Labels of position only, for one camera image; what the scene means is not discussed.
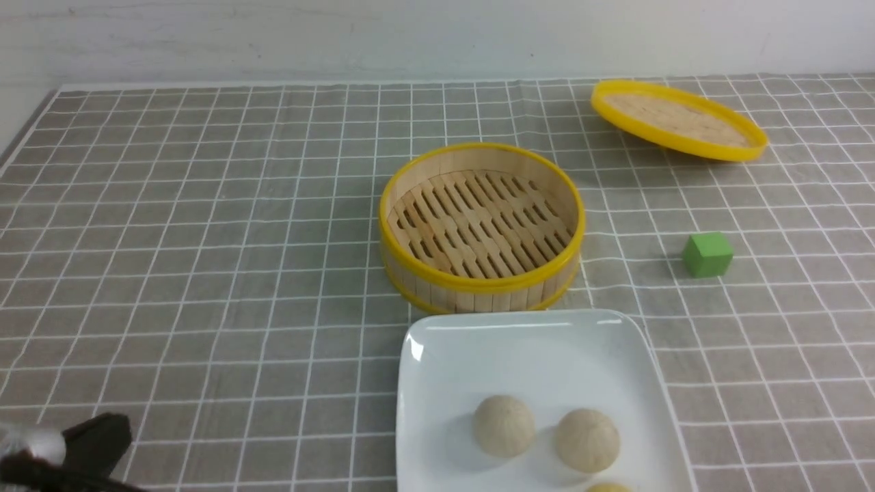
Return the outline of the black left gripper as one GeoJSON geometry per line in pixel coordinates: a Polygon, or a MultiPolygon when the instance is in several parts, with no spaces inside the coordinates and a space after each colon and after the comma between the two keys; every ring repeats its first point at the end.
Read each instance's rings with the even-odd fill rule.
{"type": "Polygon", "coordinates": [[[129,417],[104,412],[64,430],[3,422],[3,491],[140,491],[111,477],[133,442],[129,417]]]}

